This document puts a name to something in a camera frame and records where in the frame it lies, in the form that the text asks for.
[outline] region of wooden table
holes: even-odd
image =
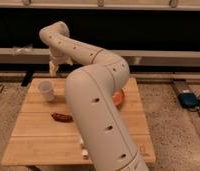
[[[48,103],[37,91],[43,79],[33,79],[7,149],[2,159],[5,166],[91,164],[83,159],[75,123],[60,123],[51,113],[70,113],[64,97],[65,79],[51,79],[55,100]],[[136,80],[130,78],[124,87],[125,101],[119,107],[123,121],[139,146],[147,165],[155,163],[155,154]]]

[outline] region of gray floor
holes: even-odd
[[[0,161],[25,97],[27,87],[20,83],[2,82],[0,95]],[[182,109],[170,84],[139,84],[156,152],[154,171],[200,171],[200,118]],[[192,85],[200,93],[200,85]],[[83,171],[89,167],[41,167],[44,171]],[[0,171],[25,171],[25,167],[3,167]]]

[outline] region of black wall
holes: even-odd
[[[200,51],[200,12],[0,9],[0,47],[45,47],[39,30],[63,20],[71,37],[108,49]]]

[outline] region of robot arm segment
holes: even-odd
[[[112,100],[128,80],[127,62],[108,50],[66,37],[57,29],[63,24],[43,28],[40,38],[55,58],[65,54],[86,65],[68,76],[65,96],[97,171],[147,171]]]

